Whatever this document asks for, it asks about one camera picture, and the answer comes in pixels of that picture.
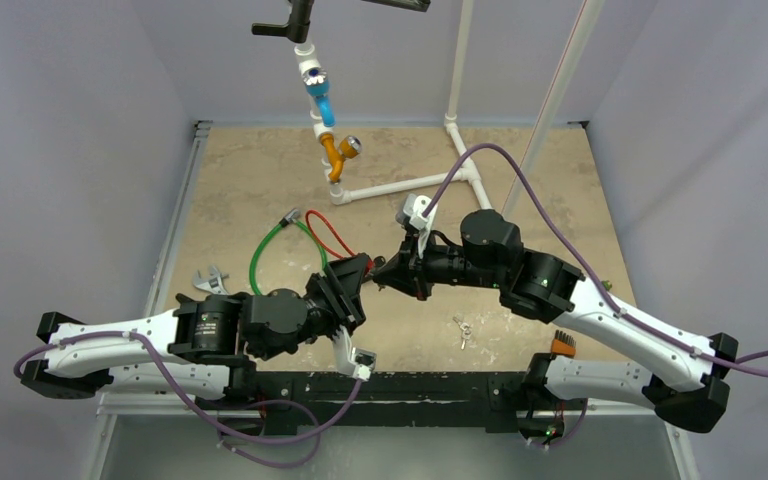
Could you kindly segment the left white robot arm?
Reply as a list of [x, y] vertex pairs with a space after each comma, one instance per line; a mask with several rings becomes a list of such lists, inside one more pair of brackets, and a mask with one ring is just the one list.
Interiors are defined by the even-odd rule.
[[304, 294], [178, 295], [177, 308], [130, 321], [89, 325], [48, 312], [37, 329], [42, 346], [13, 373], [47, 398], [85, 399], [102, 390], [158, 390], [147, 367], [154, 364], [179, 391], [244, 409], [257, 399], [257, 360], [294, 354], [323, 337], [332, 342], [337, 372], [365, 382], [376, 355], [354, 347], [351, 335], [365, 320], [360, 290], [369, 263], [366, 254], [329, 262]]

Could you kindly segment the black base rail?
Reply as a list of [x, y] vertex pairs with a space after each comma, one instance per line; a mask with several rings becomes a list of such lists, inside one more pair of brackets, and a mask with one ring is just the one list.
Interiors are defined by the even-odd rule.
[[324, 423], [342, 406], [338, 425], [481, 428], [487, 433], [562, 433], [561, 414], [582, 399], [559, 400], [528, 372], [380, 372], [362, 384], [330, 372], [260, 372], [247, 387], [226, 388], [222, 411], [252, 409], [268, 435], [292, 435]]

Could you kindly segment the orange hex key set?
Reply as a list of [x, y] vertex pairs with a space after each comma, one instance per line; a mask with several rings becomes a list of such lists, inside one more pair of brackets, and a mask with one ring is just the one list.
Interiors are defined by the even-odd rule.
[[556, 330], [550, 344], [550, 353], [574, 358], [577, 353], [576, 340], [569, 333]]

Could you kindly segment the white pole with red stripe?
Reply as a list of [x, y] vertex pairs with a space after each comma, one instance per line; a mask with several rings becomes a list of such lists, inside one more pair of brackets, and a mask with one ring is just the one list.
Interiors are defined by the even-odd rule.
[[565, 93], [604, 5], [605, 1], [598, 0], [581, 2], [539, 109], [532, 133], [526, 143], [522, 158], [517, 163], [522, 173], [528, 172], [538, 160], [541, 148], [562, 105]]

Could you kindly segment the white PVC pipe frame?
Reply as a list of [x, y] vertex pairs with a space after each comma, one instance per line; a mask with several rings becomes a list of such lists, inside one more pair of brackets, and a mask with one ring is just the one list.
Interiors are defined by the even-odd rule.
[[[448, 102], [443, 117], [444, 130], [450, 138], [453, 146], [455, 147], [455, 150], [459, 154], [464, 153], [466, 150], [466, 145], [457, 123], [457, 109], [461, 96], [462, 79], [465, 69], [466, 53], [473, 18], [473, 10], [474, 3], [472, 1], [463, 1], [461, 3]], [[294, 55], [300, 79], [301, 73], [309, 68], [322, 67], [324, 69], [317, 58], [316, 47], [312, 40], [309, 38], [305, 43], [294, 45]], [[330, 171], [330, 166], [326, 160], [325, 151], [319, 143], [319, 136], [326, 132], [332, 133], [334, 135], [334, 127], [326, 127], [323, 124], [321, 118], [318, 116], [318, 112], [314, 108], [313, 100], [309, 95], [308, 98], [310, 103], [309, 116], [312, 122], [312, 131], [318, 148], [321, 151], [321, 165], [323, 168], [323, 174], [329, 185], [329, 195], [333, 204], [345, 205], [353, 201], [382, 197], [389, 194], [409, 192], [420, 188], [438, 187], [444, 183], [446, 178], [444, 173], [427, 175], [402, 181], [395, 181], [354, 190], [342, 186], [340, 182], [336, 184], [330, 183], [327, 178], [327, 174]], [[335, 135], [334, 137], [336, 142], [340, 142], [339, 138], [337, 138]]]

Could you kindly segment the orange tap valve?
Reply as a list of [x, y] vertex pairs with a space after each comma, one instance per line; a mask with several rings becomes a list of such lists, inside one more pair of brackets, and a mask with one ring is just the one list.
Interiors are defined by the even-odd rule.
[[325, 151], [326, 160], [330, 166], [327, 178], [332, 184], [339, 183], [345, 162], [362, 153], [362, 143], [354, 135], [348, 135], [342, 141], [336, 142], [334, 135], [329, 132], [319, 136], [319, 143]]

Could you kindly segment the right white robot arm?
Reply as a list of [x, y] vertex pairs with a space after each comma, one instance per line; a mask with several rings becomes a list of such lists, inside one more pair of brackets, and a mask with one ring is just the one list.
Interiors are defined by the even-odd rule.
[[663, 421], [709, 433], [724, 415], [730, 387], [723, 361], [737, 341], [669, 325], [617, 299], [564, 260], [524, 246], [520, 229], [493, 210], [461, 222], [462, 242], [436, 244], [433, 232], [410, 222], [397, 253], [373, 273], [390, 287], [424, 301], [436, 284], [494, 289], [513, 314], [584, 334], [625, 356], [623, 362], [537, 355], [521, 392], [536, 407], [552, 400], [604, 399], [648, 408]]

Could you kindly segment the red handled adjustable wrench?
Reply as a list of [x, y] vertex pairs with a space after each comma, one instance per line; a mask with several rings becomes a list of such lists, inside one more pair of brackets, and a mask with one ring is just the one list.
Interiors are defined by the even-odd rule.
[[203, 276], [200, 270], [197, 270], [192, 277], [192, 285], [201, 291], [228, 295], [229, 292], [225, 286], [225, 280], [229, 277], [217, 265], [211, 264], [207, 269], [207, 275]]

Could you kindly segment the blue tap valve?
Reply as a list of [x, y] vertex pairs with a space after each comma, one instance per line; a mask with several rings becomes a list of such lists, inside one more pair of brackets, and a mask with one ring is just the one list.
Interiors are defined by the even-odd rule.
[[330, 80], [327, 72], [322, 67], [312, 67], [301, 73], [301, 79], [323, 124], [334, 127], [336, 118], [329, 98]]

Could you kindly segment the silver key bunch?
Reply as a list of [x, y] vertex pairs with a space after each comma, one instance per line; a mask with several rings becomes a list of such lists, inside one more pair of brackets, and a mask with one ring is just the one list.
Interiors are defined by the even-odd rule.
[[452, 321], [460, 331], [460, 349], [465, 350], [472, 336], [472, 327], [460, 316], [454, 316]]

